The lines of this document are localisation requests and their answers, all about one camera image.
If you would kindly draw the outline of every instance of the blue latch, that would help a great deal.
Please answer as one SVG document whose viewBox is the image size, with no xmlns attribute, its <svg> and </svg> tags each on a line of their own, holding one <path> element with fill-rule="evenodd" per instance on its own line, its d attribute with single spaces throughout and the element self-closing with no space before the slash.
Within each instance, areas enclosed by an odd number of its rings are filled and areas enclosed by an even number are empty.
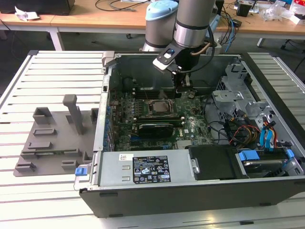
<svg viewBox="0 0 305 229">
<path fill-rule="evenodd" d="M 259 160 L 259 155 L 255 150 L 243 150 L 238 155 L 241 161 Z"/>
<path fill-rule="evenodd" d="M 75 175 L 77 177 L 86 176 L 87 175 L 87 168 L 76 168 L 75 169 Z"/>
<path fill-rule="evenodd" d="M 286 154 L 287 154 L 287 156 L 289 157 L 289 159 L 290 159 L 290 158 L 293 158 L 293 157 L 295 156 L 295 154 L 292 152 L 291 149 L 288 149 L 288 150 L 286 151 Z"/>
</svg>

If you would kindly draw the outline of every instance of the motherboard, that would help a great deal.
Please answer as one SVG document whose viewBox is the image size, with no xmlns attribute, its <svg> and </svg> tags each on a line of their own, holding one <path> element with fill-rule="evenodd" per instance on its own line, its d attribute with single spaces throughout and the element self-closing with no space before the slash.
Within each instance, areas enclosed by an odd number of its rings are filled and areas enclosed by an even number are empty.
<svg viewBox="0 0 305 229">
<path fill-rule="evenodd" d="M 144 92 L 110 93 L 113 151 L 185 149 L 212 144 L 203 117 L 203 99 L 194 92 L 160 98 Z"/>
</svg>

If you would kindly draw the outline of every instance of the sticker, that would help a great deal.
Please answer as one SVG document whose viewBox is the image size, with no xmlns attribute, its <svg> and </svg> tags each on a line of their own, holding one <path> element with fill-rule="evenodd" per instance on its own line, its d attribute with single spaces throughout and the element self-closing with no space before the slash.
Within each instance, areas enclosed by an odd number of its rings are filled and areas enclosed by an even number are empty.
<svg viewBox="0 0 305 229">
<path fill-rule="evenodd" d="M 133 182 L 135 184 L 162 183 L 171 181 L 167 156 L 133 157 L 132 164 Z"/>
<path fill-rule="evenodd" d="M 133 154 L 120 154 L 119 161 L 132 161 Z"/>
</svg>

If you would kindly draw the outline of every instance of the plastic bag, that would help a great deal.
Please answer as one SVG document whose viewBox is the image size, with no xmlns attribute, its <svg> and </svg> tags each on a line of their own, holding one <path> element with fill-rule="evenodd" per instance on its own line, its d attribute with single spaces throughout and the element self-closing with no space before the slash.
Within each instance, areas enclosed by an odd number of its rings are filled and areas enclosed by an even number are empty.
<svg viewBox="0 0 305 229">
<path fill-rule="evenodd" d="M 280 17 L 281 13 L 283 13 L 286 9 L 280 6 L 279 1 L 277 0 L 270 8 L 262 10 L 259 14 L 262 16 L 264 21 L 271 20 L 282 20 Z"/>
<path fill-rule="evenodd" d="M 290 11 L 292 11 L 295 14 L 305 15 L 305 1 L 293 0 L 290 6 Z"/>
</svg>

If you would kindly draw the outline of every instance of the open computer chassis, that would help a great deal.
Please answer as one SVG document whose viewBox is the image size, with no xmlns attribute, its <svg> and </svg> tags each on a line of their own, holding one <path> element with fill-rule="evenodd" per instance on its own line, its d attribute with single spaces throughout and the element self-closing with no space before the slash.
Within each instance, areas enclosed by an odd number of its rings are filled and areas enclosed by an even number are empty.
<svg viewBox="0 0 305 229">
<path fill-rule="evenodd" d="M 274 66 L 256 64 L 270 55 L 217 55 L 182 94 L 155 57 L 103 55 L 92 163 L 80 166 L 90 179 L 76 181 L 96 216 L 269 206 L 305 191 L 305 131 L 265 76 Z"/>
</svg>

